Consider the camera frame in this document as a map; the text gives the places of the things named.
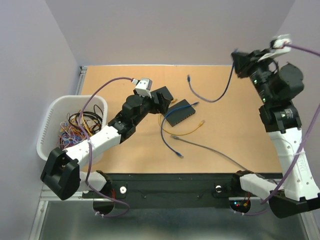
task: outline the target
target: wooden tabletop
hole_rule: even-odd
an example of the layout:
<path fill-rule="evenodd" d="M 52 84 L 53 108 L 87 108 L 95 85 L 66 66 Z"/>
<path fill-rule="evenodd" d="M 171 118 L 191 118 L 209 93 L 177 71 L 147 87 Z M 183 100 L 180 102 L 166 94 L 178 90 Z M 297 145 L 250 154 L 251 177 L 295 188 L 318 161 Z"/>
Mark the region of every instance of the wooden tabletop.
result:
<path fill-rule="evenodd" d="M 176 65 L 122 65 L 89 66 L 84 79 L 82 95 L 90 95 L 112 78 L 149 78 L 152 89 L 166 86 L 178 101 L 200 101 L 196 113 L 178 125 L 165 129 L 173 133 L 193 130 L 182 139 L 214 148 L 254 172 L 280 173 L 281 166 L 273 143 L 265 132 L 259 117 L 262 105 L 249 79 L 238 79 L 235 74 L 226 95 L 216 103 L 198 99 L 189 89 L 187 75 L 193 89 L 207 99 L 216 99 L 226 87 L 230 66 L 176 66 Z M 121 109 L 134 85 L 126 80 L 111 83 L 98 95 L 108 104 L 107 120 Z M 106 173 L 234 173 L 241 170 L 225 157 L 207 149 L 164 137 L 172 148 L 180 152 L 179 158 L 161 139 L 158 115 L 149 114 L 137 126 L 136 132 L 122 144 L 108 149 L 102 160 L 92 167 Z"/>

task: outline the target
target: cable connector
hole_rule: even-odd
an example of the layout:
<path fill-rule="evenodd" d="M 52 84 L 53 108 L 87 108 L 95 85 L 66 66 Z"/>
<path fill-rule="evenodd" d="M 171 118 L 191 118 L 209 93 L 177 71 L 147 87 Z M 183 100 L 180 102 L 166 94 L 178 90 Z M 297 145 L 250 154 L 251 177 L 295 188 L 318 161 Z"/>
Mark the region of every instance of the cable connector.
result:
<path fill-rule="evenodd" d="M 200 123 L 199 123 L 199 127 L 201 127 L 203 124 L 205 124 L 205 120 L 202 120 Z"/>
<path fill-rule="evenodd" d="M 179 158 L 182 158 L 182 159 L 184 158 L 184 156 L 183 156 L 181 153 L 177 152 L 177 151 L 175 152 L 175 154 L 176 154 Z"/>
<path fill-rule="evenodd" d="M 173 138 L 173 139 L 177 139 L 177 140 L 180 139 L 180 137 L 178 137 L 178 136 L 176 136 L 176 135 L 170 135 L 170 137 Z"/>
<path fill-rule="evenodd" d="M 137 85 L 139 80 L 138 79 L 135 79 L 135 78 L 132 78 L 132 81 L 131 81 L 134 85 Z"/>

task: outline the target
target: lavender wall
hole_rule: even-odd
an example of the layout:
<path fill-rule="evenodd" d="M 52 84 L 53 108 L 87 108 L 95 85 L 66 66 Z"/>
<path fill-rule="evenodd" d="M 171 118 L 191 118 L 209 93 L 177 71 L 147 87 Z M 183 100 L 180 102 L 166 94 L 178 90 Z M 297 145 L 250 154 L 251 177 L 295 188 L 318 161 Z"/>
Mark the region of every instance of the lavender wall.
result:
<path fill-rule="evenodd" d="M 230 65 L 268 46 L 294 0 L 46 0 L 82 66 Z"/>
<path fill-rule="evenodd" d="M 44 0 L 0 7 L 0 239 L 27 240 L 44 161 L 36 152 L 43 117 L 74 93 L 78 64 Z"/>
<path fill-rule="evenodd" d="M 320 1 L 319 0 L 296 0 L 288 16 L 283 22 L 278 34 L 291 33 L 292 43 L 313 50 L 320 50 Z M 319 104 L 320 59 L 308 53 L 292 50 L 287 55 L 279 58 L 282 63 L 289 61 L 299 67 L 304 75 L 304 91 L 294 99 L 298 108 L 303 129 L 306 130 L 316 108 Z M 314 179 L 320 186 L 320 120 L 317 121 L 314 131 L 311 133 L 306 144 L 308 162 Z M 314 212 L 320 226 L 320 211 Z"/>

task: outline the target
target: colorful wires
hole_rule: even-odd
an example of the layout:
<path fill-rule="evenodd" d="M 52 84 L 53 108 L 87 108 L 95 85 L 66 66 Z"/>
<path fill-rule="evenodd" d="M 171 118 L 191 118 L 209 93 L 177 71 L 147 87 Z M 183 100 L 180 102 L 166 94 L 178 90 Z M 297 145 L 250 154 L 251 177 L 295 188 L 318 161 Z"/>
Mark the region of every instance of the colorful wires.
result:
<path fill-rule="evenodd" d="M 93 112 L 85 111 L 81 117 L 81 126 L 85 128 L 86 132 L 92 136 L 99 132 L 102 128 L 102 117 L 96 113 L 96 107 L 100 109 L 101 116 L 103 116 L 103 111 L 98 105 L 93 106 Z M 66 148 L 72 147 L 81 143 L 86 139 L 86 135 L 82 132 L 79 124 L 77 122 L 77 117 L 80 112 L 66 116 L 66 121 L 60 123 L 59 131 L 59 141 L 58 146 L 60 149 L 64 150 Z"/>

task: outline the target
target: purple cable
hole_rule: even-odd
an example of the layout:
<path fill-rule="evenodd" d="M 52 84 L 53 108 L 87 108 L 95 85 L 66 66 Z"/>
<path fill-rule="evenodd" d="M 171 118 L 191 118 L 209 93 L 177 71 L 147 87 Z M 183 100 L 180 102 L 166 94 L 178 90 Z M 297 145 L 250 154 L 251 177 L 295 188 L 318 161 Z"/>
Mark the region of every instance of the purple cable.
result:
<path fill-rule="evenodd" d="M 314 50 L 311 50 L 311 49 L 308 49 L 308 48 L 305 48 L 305 47 L 292 45 L 292 44 L 286 44 L 286 43 L 283 46 L 290 47 L 290 48 L 293 48 L 293 49 L 297 49 L 297 50 L 300 50 L 300 51 L 304 51 L 306 53 L 314 54 L 314 55 L 320 57 L 320 52 L 317 52 L 317 51 L 314 51 Z"/>
<path fill-rule="evenodd" d="M 316 52 L 316 51 L 313 51 L 313 50 L 310 50 L 310 49 L 307 49 L 307 48 L 304 48 L 304 47 L 300 47 L 300 46 L 296 46 L 296 45 L 292 45 L 292 44 L 284 44 L 284 46 L 287 46 L 287 47 L 291 47 L 293 49 L 297 49 L 297 50 L 301 50 L 301 51 L 304 51 L 304 52 L 307 52 L 307 53 L 311 53 L 311 54 L 314 54 L 318 57 L 320 57 L 320 53 L 319 52 Z M 297 161 L 298 161 L 298 158 L 299 158 L 299 153 L 302 151 L 302 149 L 305 147 L 306 145 L 306 142 L 307 142 L 307 139 L 315 125 L 315 122 L 318 118 L 318 115 L 320 113 L 320 104 L 318 105 L 318 108 L 316 109 L 314 115 L 313 115 L 313 118 L 312 118 L 312 121 L 305 133 L 305 136 L 302 138 L 302 141 L 301 141 L 301 144 L 298 148 L 298 150 L 296 151 L 295 153 L 295 156 L 293 158 L 293 161 L 291 163 L 291 165 L 289 166 L 288 170 L 285 172 L 285 174 L 283 175 L 283 178 L 281 179 L 281 181 L 278 183 L 278 185 L 275 187 L 275 189 L 270 193 L 270 195 L 268 197 L 266 197 L 264 200 L 261 201 L 261 204 L 265 204 L 269 199 L 271 199 L 277 192 L 278 190 L 280 189 L 280 187 L 284 184 L 285 180 L 288 178 L 288 176 L 290 175 L 290 173 L 292 172 L 292 170 L 294 169 Z"/>
<path fill-rule="evenodd" d="M 81 118 L 82 118 L 82 115 L 84 113 L 84 110 L 85 108 L 88 106 L 89 102 L 92 100 L 92 98 L 101 90 L 103 89 L 105 86 L 107 86 L 108 84 L 116 81 L 116 80 L 130 80 L 132 82 L 132 78 L 129 78 L 129 77 L 116 77 L 116 78 L 113 78 L 111 79 L 110 81 L 107 81 L 105 84 L 103 84 L 101 87 L 98 88 L 97 91 L 95 91 L 92 96 L 88 99 L 88 101 L 84 104 L 83 108 L 81 109 L 81 112 L 80 112 L 80 115 L 77 119 L 77 122 L 78 122 L 78 125 L 81 129 L 81 131 L 84 133 L 85 135 L 85 138 L 90 141 L 90 136 L 89 134 L 86 132 L 86 130 L 84 129 L 84 127 L 81 125 Z M 92 187 L 88 181 L 89 179 L 89 176 L 90 176 L 90 172 L 91 172 L 91 167 L 92 167 L 92 161 L 93 161 L 93 156 L 92 156 L 92 145 L 90 142 L 88 142 L 88 145 L 89 145 L 89 164 L 88 164 L 88 172 L 86 174 L 86 177 L 85 177 L 85 184 L 87 184 L 87 186 L 92 190 L 94 191 L 95 193 L 99 194 L 100 196 L 102 196 L 103 198 L 106 198 L 106 199 L 109 199 L 110 201 L 113 201 L 115 203 L 118 203 L 118 204 L 122 204 L 122 205 L 125 205 L 127 207 L 127 209 L 119 214 L 116 214 L 116 215 L 103 215 L 103 214 L 100 214 L 99 212 L 95 212 L 96 214 L 98 214 L 99 216 L 103 217 L 103 218 L 114 218 L 114 217 L 119 217 L 119 216 L 122 216 L 124 214 L 126 214 L 129 210 L 130 210 L 130 205 L 124 201 L 119 201 L 115 198 L 112 198 L 112 197 L 109 197 L 107 195 L 104 195 L 102 194 L 101 192 L 99 192 L 98 190 L 96 190 L 94 187 Z"/>

